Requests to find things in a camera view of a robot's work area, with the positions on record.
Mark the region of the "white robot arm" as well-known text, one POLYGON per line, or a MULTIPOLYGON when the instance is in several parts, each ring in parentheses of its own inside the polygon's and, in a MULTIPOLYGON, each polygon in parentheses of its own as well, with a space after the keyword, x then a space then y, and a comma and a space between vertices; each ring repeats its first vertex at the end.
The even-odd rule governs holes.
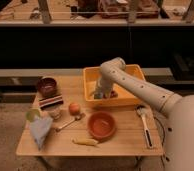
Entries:
POLYGON ((194 95, 181 96, 125 72, 120 58, 103 62, 96 92, 110 93, 113 84, 123 87, 168 118, 164 143, 165 171, 194 171, 194 95))

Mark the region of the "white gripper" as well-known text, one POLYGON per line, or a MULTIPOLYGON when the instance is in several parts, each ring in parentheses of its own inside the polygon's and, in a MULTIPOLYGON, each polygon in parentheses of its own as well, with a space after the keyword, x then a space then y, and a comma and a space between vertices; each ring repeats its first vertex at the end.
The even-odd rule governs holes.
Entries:
POLYGON ((90 93, 90 96, 93 96, 95 98, 98 92, 101 92, 104 94, 103 98, 109 99, 111 98, 112 90, 113 90, 113 83, 110 80, 106 80, 105 78, 100 77, 96 83, 96 90, 93 90, 90 93))

